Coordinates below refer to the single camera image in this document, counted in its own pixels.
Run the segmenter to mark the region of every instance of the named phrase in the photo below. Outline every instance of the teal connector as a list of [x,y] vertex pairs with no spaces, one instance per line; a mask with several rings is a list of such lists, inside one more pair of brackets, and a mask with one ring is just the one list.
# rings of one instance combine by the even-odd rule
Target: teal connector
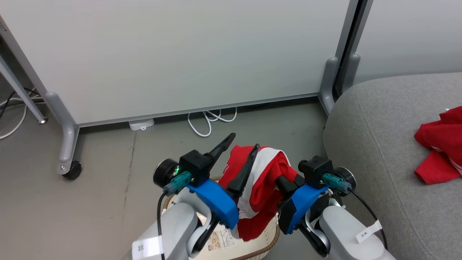
[[167,192],[167,196],[175,193],[178,190],[183,189],[191,182],[191,173],[182,172],[180,175],[173,178],[169,184],[165,185],[163,190]]
[[350,193],[348,188],[351,188],[351,184],[337,176],[326,173],[322,176],[322,180],[324,181],[325,185],[329,186],[329,188],[337,189],[345,194]]

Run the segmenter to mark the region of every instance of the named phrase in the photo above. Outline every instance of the white partition panel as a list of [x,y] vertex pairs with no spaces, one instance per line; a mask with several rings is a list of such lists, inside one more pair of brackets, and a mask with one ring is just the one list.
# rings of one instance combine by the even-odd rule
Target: white partition panel
[[462,71],[462,1],[374,0],[359,40],[354,83]]
[[85,125],[314,95],[348,3],[2,0],[0,15]]

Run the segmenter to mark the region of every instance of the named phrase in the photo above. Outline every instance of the concrete floor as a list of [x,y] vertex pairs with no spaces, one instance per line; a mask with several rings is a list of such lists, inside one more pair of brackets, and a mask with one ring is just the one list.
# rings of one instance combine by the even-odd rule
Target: concrete floor
[[[49,121],[38,125],[32,113],[12,136],[0,141],[0,259],[116,260],[155,220],[161,189],[152,182],[157,164],[192,149],[209,151],[231,132],[234,144],[282,149],[291,163],[322,152],[326,116],[320,104],[293,101],[240,112],[232,123],[212,123],[208,138],[197,136],[184,118],[164,118],[146,131],[128,124],[81,130],[75,159],[83,171],[67,181],[55,171],[61,128],[45,105]],[[23,108],[9,109],[1,131],[14,127]],[[203,118],[193,119],[206,131]],[[221,175],[224,153],[212,176]],[[299,232],[282,235],[265,259],[318,259]]]

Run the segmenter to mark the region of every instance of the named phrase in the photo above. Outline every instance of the red and white cloth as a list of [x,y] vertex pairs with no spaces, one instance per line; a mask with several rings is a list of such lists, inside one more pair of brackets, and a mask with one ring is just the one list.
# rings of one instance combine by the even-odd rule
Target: red and white cloth
[[421,125],[414,135],[419,144],[432,150],[414,172],[426,184],[447,182],[462,174],[462,106],[439,116],[441,120]]
[[[226,188],[244,163],[253,146],[235,146],[218,184]],[[277,205],[283,199],[276,189],[276,179],[284,175],[293,182],[297,171],[294,170],[281,150],[271,147],[260,147],[250,172],[249,179],[242,196],[237,201],[239,221],[231,231],[236,238],[249,241],[257,238],[276,215]]]

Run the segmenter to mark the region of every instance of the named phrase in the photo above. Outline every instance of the basket rim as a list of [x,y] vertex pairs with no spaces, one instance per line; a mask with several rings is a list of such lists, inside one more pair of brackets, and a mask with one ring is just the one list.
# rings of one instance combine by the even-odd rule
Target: basket rim
[[[221,177],[213,177],[213,178],[210,178],[210,180],[213,180],[213,181],[219,181]],[[170,195],[164,202],[164,210],[167,209],[167,207],[169,206],[169,203],[170,201],[172,200],[174,194],[173,195]],[[230,259],[230,260],[246,260],[246,259],[249,259],[249,258],[252,258],[252,257],[255,257],[255,256],[258,256],[260,254],[263,254],[267,251],[269,251],[271,248],[273,248],[273,246],[276,244],[276,242],[278,241],[279,239],[279,235],[280,235],[280,232],[281,230],[279,229],[279,226],[276,225],[276,233],[274,234],[274,238],[273,240],[271,241],[271,243],[269,245],[267,245],[266,247],[258,250],[258,251],[255,251],[255,252],[252,252],[252,253],[249,253],[249,254],[246,254],[246,255],[243,255],[243,256],[239,256],[239,257],[236,257],[236,258],[233,258],[233,259]]]

